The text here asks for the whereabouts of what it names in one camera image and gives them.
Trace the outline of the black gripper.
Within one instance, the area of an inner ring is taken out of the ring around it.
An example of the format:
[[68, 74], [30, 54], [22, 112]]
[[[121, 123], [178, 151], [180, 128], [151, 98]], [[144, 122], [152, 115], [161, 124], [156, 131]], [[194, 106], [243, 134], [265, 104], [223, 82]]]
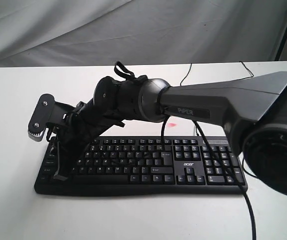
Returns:
[[56, 151], [57, 170], [53, 178], [66, 181], [73, 162], [78, 160], [86, 146], [100, 135], [99, 123], [103, 115], [99, 112], [71, 112], [65, 117], [68, 127], [52, 132], [48, 129], [46, 140]]

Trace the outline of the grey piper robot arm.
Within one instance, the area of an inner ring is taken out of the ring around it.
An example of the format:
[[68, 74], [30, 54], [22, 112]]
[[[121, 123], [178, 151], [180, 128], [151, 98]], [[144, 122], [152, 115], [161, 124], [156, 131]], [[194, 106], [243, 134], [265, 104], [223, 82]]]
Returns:
[[67, 180], [92, 140], [125, 120], [166, 123], [175, 116], [223, 128], [235, 155], [256, 177], [287, 196], [287, 71], [230, 81], [171, 86], [146, 75], [136, 77], [121, 62], [96, 85], [93, 98], [62, 117], [55, 131], [57, 180]]

